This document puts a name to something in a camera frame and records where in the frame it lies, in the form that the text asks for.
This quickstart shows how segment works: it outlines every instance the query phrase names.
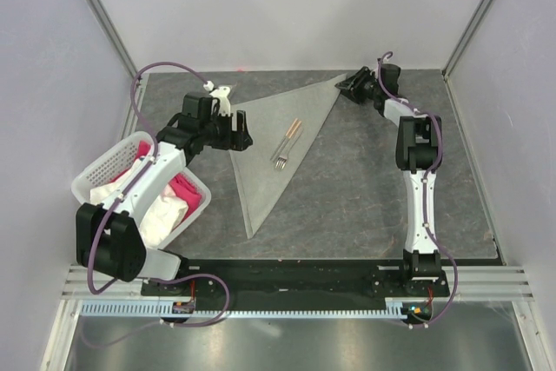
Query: white plastic basket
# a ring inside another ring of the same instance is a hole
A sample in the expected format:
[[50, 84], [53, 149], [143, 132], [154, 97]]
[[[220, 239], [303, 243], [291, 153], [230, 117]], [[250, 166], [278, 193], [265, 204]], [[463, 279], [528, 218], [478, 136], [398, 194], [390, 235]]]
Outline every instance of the white plastic basket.
[[[71, 183], [71, 192], [81, 203], [89, 202], [91, 189], [109, 183], [126, 169], [131, 168], [136, 159], [137, 149], [141, 141], [152, 144], [152, 139], [146, 132], [136, 132], [121, 140], [114, 147], [90, 164]], [[195, 186], [201, 195], [201, 202], [195, 212], [180, 223], [171, 233], [157, 246], [158, 249], [166, 248], [174, 239], [181, 234], [191, 223], [195, 221], [202, 211], [207, 208], [212, 195], [210, 190], [189, 169], [184, 169], [182, 174]]]

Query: wall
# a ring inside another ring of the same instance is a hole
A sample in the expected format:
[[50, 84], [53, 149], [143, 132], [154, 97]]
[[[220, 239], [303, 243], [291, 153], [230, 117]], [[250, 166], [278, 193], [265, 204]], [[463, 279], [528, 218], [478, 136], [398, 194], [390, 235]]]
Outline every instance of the wall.
[[354, 69], [386, 50], [441, 68], [479, 0], [103, 0], [136, 65]]
[[452, 84], [504, 254], [529, 273], [556, 342], [554, 28], [554, 0], [495, 0]]
[[70, 262], [70, 183], [115, 140], [129, 78], [85, 0], [0, 0], [0, 356], [38, 369]]

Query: pink cloth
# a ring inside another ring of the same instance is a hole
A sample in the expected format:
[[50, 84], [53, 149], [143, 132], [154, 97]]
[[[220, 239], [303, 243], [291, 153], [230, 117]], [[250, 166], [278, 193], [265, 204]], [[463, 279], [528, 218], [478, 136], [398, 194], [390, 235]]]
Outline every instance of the pink cloth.
[[[148, 142], [139, 142], [136, 159], [146, 156], [149, 151], [150, 144]], [[123, 173], [118, 175], [114, 180], [112, 180], [112, 182], [115, 182], [118, 178], [120, 178]], [[188, 212], [185, 214], [183, 220], [187, 219], [189, 215], [197, 210], [199, 204], [201, 204], [201, 195], [197, 192], [195, 186], [191, 184], [183, 174], [175, 176], [172, 180], [170, 180], [168, 185], [174, 190], [174, 193], [178, 198], [184, 200], [188, 204]]]

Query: floor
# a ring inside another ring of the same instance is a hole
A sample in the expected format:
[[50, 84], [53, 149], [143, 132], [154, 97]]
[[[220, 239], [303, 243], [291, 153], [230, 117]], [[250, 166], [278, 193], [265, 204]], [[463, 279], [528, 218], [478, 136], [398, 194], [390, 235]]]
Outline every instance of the floor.
[[[231, 102], [297, 89], [350, 71], [207, 73], [233, 86]], [[142, 112], [156, 129], [201, 91], [191, 75], [153, 74]], [[438, 70], [403, 70], [400, 93], [441, 115], [445, 155], [435, 189], [435, 226], [456, 258], [495, 258], [452, 107]], [[189, 168], [212, 202], [168, 250], [192, 258], [400, 258], [407, 229], [406, 189], [394, 161], [397, 129], [373, 110], [340, 96], [292, 182], [261, 229], [245, 234], [227, 152], [205, 149]]]
[[[77, 335], [103, 344], [156, 318], [80, 318]], [[511, 304], [456, 303], [428, 330], [358, 319], [228, 319], [218, 326], [155, 326], [111, 348], [76, 337], [67, 371], [531, 370]]]

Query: shiny floor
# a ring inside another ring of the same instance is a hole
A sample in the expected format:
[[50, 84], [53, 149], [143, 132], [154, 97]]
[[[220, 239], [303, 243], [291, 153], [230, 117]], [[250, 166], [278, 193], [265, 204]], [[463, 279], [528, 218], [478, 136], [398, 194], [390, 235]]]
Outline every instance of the shiny floor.
[[[106, 343], [154, 319], [81, 318]], [[66, 371], [527, 371], [511, 305], [456, 304], [430, 329], [376, 320], [227, 320], [209, 328], [155, 326], [111, 348], [77, 336]]]
[[[207, 73], [233, 86], [243, 103], [329, 80], [350, 71]], [[185, 73], [153, 74], [142, 112], [161, 129], [202, 90]], [[400, 93], [441, 115], [445, 156], [435, 190], [440, 241], [456, 258], [495, 258], [493, 233], [439, 70], [403, 70]], [[367, 106], [340, 96], [288, 188], [261, 229], [246, 237], [228, 153], [205, 149], [190, 169], [212, 192], [205, 212], [168, 247], [190, 258], [401, 258], [407, 231], [407, 192], [394, 162], [397, 130]]]

